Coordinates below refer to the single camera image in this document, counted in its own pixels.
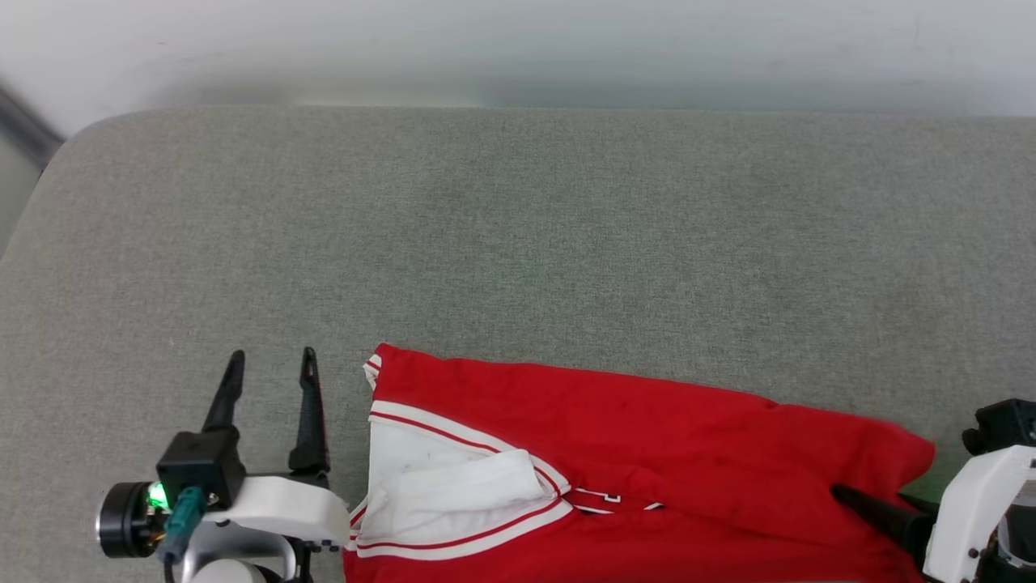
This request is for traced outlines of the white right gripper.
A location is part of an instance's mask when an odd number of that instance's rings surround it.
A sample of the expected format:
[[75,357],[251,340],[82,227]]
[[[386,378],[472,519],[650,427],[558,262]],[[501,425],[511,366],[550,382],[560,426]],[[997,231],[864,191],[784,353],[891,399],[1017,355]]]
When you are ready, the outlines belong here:
[[942,503],[900,493],[906,507],[834,484],[832,496],[910,555],[939,582],[977,582],[1000,522],[1034,480],[1034,448],[1014,445],[971,458],[945,488]]

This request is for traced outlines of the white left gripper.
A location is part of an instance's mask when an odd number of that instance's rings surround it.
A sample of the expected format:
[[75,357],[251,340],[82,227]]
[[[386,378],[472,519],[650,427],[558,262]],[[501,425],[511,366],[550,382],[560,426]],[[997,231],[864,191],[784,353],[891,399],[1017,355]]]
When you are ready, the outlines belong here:
[[[236,403],[243,395],[244,351],[236,350],[223,370],[203,432],[234,429]],[[305,347],[299,387],[301,407],[289,470],[297,479],[325,479],[330,470],[325,403],[313,347]],[[174,501],[159,480],[111,487],[96,514],[96,537],[110,558],[160,557],[170,534]],[[280,557],[296,561],[303,550],[337,551],[350,540],[350,512],[328,488],[281,475],[249,476],[227,511],[210,507],[193,529],[183,561],[250,560]]]

